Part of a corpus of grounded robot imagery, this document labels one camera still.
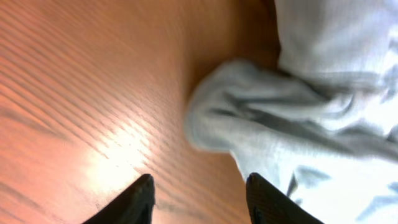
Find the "light blue polo shirt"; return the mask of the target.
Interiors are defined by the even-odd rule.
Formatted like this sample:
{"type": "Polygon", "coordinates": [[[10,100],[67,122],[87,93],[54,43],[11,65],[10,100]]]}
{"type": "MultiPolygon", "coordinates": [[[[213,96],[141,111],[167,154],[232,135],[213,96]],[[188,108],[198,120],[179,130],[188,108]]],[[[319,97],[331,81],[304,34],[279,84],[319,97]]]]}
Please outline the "light blue polo shirt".
{"type": "Polygon", "coordinates": [[[191,144],[325,223],[397,222],[397,1],[276,0],[283,77],[245,60],[193,94],[191,144]]]}

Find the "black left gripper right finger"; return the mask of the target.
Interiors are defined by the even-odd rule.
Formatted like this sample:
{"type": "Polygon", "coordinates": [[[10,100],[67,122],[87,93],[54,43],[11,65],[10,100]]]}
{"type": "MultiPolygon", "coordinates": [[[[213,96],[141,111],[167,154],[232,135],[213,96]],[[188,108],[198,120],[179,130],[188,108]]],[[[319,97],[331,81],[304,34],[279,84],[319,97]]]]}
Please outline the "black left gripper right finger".
{"type": "Polygon", "coordinates": [[[246,180],[246,201],[252,224],[323,224],[255,172],[246,180]]]}

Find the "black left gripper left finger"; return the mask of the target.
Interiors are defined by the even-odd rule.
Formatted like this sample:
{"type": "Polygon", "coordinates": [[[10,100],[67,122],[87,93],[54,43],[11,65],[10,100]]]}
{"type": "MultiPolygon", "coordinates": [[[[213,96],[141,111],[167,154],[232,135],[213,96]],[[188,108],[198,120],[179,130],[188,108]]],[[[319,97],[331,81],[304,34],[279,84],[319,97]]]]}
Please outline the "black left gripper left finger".
{"type": "Polygon", "coordinates": [[[151,224],[154,205],[154,178],[144,174],[83,224],[151,224]]]}

